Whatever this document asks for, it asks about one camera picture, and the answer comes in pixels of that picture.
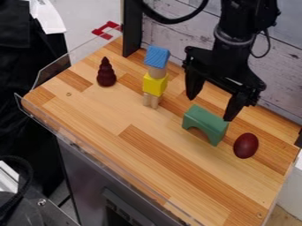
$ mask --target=dark red egg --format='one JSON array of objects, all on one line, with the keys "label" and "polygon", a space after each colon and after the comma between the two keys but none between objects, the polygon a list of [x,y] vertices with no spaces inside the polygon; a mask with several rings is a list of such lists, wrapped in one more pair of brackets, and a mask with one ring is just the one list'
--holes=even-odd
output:
[{"label": "dark red egg", "polygon": [[240,159],[252,157],[259,146],[258,138],[252,133],[244,133],[237,138],[234,144],[234,153]]}]

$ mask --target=wooden table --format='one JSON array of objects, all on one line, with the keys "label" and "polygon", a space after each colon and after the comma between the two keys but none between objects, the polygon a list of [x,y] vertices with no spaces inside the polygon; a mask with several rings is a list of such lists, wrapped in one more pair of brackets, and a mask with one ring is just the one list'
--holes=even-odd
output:
[{"label": "wooden table", "polygon": [[[230,95],[207,83],[190,102],[182,68],[169,63],[170,82],[161,107],[144,107],[141,89],[146,51],[128,58],[121,51],[122,40],[117,39],[37,87],[25,100],[97,150],[87,150],[89,154],[184,221],[261,225],[298,154],[293,143],[299,126],[261,107],[244,108],[223,142],[212,147],[204,135],[182,129],[182,116],[194,103],[222,116]],[[103,57],[111,61],[118,76],[113,87],[97,85]],[[43,117],[26,101],[27,110]],[[260,148],[254,157],[241,160],[233,154],[232,145],[245,132],[259,138]]]}]

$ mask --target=yellow block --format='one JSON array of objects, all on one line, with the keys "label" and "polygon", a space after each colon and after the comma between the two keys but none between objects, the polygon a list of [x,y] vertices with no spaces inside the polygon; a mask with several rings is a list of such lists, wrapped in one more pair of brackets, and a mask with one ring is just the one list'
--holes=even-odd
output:
[{"label": "yellow block", "polygon": [[168,75],[162,79],[153,79],[148,73],[144,76],[143,91],[155,96],[161,96],[168,85]]}]

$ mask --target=floor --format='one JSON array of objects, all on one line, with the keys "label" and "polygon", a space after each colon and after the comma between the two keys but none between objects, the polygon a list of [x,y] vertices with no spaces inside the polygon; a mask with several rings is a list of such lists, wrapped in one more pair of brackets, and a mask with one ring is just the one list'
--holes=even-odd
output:
[{"label": "floor", "polygon": [[266,226],[302,226],[302,222],[276,206]]}]

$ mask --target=toy block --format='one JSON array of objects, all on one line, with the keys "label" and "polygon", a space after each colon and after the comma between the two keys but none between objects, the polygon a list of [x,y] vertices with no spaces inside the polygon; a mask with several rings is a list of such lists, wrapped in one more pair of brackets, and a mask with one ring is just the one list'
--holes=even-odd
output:
[{"label": "toy block", "polygon": [[161,96],[168,85],[168,76],[162,79],[153,79],[148,73],[144,76],[143,91],[145,93]]},{"label": "toy block", "polygon": [[167,49],[149,46],[147,49],[145,64],[156,68],[165,68],[170,57],[170,52]]},{"label": "toy block", "polygon": [[228,122],[197,105],[193,105],[184,115],[183,128],[186,130],[191,127],[200,129],[207,134],[213,146],[217,146],[223,139],[228,126]]},{"label": "toy block", "polygon": [[151,106],[153,109],[157,109],[162,97],[155,96],[148,93],[144,93],[143,105],[146,107]]},{"label": "toy block", "polygon": [[166,68],[157,68],[157,67],[149,66],[148,74],[153,79],[162,79],[166,76],[167,70],[166,70]]}]

